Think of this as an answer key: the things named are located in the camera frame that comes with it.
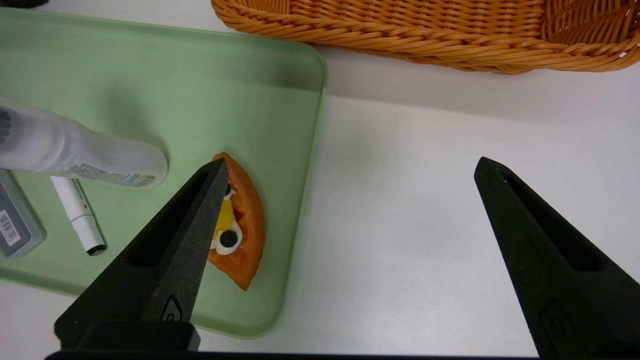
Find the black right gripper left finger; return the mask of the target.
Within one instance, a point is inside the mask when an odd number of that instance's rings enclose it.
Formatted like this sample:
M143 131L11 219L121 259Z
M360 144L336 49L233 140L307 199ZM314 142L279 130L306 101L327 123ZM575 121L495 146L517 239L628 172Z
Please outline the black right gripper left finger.
M184 352L201 343L191 324L229 172L199 168L58 317L65 352Z

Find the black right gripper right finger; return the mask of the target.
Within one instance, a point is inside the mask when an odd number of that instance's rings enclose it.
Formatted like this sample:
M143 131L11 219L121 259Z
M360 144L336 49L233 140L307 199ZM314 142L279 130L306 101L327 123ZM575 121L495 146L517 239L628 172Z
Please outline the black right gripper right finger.
M637 360L640 286L500 162L474 181L542 360Z

